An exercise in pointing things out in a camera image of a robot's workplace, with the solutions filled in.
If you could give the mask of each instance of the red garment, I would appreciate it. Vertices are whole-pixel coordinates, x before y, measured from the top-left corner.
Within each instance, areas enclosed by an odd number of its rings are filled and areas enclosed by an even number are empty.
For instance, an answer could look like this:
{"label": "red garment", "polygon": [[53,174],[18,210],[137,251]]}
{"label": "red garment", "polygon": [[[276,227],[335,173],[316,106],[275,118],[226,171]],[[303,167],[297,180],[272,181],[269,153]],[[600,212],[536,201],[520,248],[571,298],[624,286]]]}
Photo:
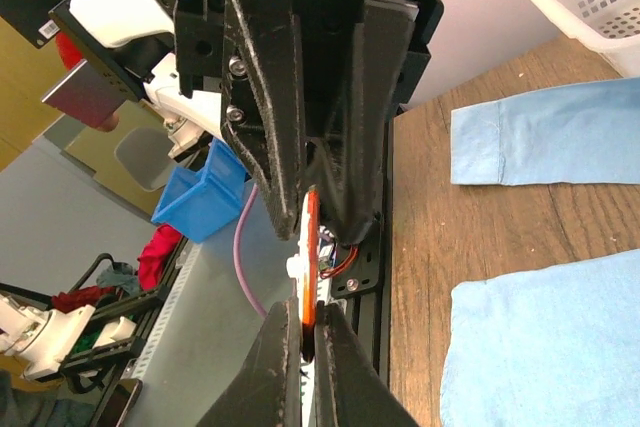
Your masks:
{"label": "red garment", "polygon": [[85,305],[96,305],[98,300],[105,294],[113,294],[115,287],[85,287],[84,289],[74,290],[68,294],[60,292],[58,295],[51,297],[53,308],[66,314],[78,307]]}
{"label": "red garment", "polygon": [[156,229],[151,241],[142,249],[138,262],[138,280],[143,290],[153,289],[160,282],[165,259],[182,239],[182,234],[168,224]]}
{"label": "red garment", "polygon": [[56,46],[58,47],[58,53],[60,54],[62,63],[67,70],[73,69],[76,64],[82,60],[82,54],[66,34],[60,32],[56,35]]}

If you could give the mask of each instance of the white label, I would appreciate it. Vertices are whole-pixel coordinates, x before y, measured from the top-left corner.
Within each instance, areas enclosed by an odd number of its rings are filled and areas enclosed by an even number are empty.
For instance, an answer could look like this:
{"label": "white label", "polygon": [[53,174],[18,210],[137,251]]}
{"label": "white label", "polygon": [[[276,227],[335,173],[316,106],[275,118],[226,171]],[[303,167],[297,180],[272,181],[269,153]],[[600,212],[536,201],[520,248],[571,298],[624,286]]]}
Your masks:
{"label": "white label", "polygon": [[40,27],[38,29],[38,32],[40,32],[40,35],[42,35],[45,39],[49,40],[51,37],[60,32],[60,29],[53,20],[50,20],[42,27]]}

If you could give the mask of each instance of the blue plastic bin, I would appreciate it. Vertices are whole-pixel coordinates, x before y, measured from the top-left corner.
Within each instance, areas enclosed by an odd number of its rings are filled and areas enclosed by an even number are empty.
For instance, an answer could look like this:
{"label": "blue plastic bin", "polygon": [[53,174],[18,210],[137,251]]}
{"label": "blue plastic bin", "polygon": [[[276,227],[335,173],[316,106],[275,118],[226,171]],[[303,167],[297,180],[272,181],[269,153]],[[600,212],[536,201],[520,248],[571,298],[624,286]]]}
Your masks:
{"label": "blue plastic bin", "polygon": [[178,166],[171,173],[151,220],[202,242],[240,215],[245,175],[231,149],[214,139],[202,169]]}

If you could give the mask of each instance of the screw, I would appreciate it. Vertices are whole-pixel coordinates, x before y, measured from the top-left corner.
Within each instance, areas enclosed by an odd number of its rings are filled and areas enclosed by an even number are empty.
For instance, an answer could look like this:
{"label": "screw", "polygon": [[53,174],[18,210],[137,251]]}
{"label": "screw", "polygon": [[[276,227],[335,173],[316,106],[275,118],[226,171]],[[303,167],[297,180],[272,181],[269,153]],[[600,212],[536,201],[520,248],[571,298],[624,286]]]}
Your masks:
{"label": "screw", "polygon": [[236,55],[229,59],[229,70],[236,77],[244,77],[247,75],[247,66],[244,64],[244,61]]}
{"label": "screw", "polygon": [[244,120],[244,112],[235,105],[227,107],[227,120],[229,122],[242,122]]}
{"label": "screw", "polygon": [[358,290],[358,281],[356,279],[347,280],[347,290],[349,292],[354,292]]}

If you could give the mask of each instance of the chair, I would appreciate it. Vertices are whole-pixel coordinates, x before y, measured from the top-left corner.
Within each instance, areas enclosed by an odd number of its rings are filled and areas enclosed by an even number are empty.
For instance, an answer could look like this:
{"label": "chair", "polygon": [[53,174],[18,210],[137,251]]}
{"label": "chair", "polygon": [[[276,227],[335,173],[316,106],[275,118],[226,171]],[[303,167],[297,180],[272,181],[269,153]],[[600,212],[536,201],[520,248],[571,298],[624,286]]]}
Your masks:
{"label": "chair", "polygon": [[168,156],[172,147],[165,132],[138,127],[120,141],[114,155],[142,190],[154,192],[167,184],[178,165]]}

